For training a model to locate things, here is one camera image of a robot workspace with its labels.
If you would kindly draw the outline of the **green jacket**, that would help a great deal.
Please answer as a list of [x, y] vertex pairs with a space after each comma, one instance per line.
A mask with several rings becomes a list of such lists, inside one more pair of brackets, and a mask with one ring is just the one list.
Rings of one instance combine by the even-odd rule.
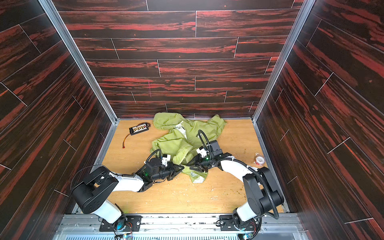
[[221, 135], [227, 122], [219, 115], [203, 122], [185, 119], [178, 113], [157, 113], [153, 124], [156, 129], [169, 132], [152, 142], [150, 152], [160, 149], [163, 154], [171, 155], [174, 164], [186, 165], [203, 145], [197, 136], [198, 130], [202, 130], [209, 141], [213, 141]]

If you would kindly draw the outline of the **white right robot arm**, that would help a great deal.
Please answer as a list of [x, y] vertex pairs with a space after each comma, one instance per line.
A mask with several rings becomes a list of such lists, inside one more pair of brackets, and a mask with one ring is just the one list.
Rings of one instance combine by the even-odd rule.
[[217, 167], [243, 182], [247, 201], [233, 211], [236, 225], [241, 226], [250, 219], [260, 219], [263, 215], [279, 218], [277, 206], [284, 203], [284, 197], [268, 168], [253, 168], [229, 153], [209, 154], [206, 157], [197, 155], [187, 166], [198, 172]]

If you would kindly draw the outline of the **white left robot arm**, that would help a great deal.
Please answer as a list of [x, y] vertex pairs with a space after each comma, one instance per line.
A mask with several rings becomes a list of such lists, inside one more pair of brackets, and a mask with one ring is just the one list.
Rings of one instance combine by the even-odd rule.
[[182, 172], [184, 166], [169, 162], [145, 164], [133, 175], [121, 175], [101, 166], [87, 175], [82, 182], [72, 188], [72, 195], [83, 213], [95, 214], [110, 224], [123, 218], [124, 213], [108, 197], [112, 192], [144, 192], [161, 180], [171, 181]]

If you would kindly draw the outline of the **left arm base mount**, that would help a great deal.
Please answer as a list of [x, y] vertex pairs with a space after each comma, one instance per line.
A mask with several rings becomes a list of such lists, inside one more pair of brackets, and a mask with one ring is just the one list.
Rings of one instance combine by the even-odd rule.
[[138, 232], [141, 226], [142, 216], [124, 214], [114, 223], [110, 224], [106, 220], [102, 220], [100, 232]]

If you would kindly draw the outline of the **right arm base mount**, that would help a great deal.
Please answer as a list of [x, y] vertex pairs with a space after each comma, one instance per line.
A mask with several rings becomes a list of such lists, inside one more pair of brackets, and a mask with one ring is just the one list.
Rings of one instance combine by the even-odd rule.
[[247, 221], [242, 221], [237, 215], [220, 215], [216, 226], [220, 227], [221, 231], [252, 231], [256, 232], [260, 229], [260, 220], [251, 218]]

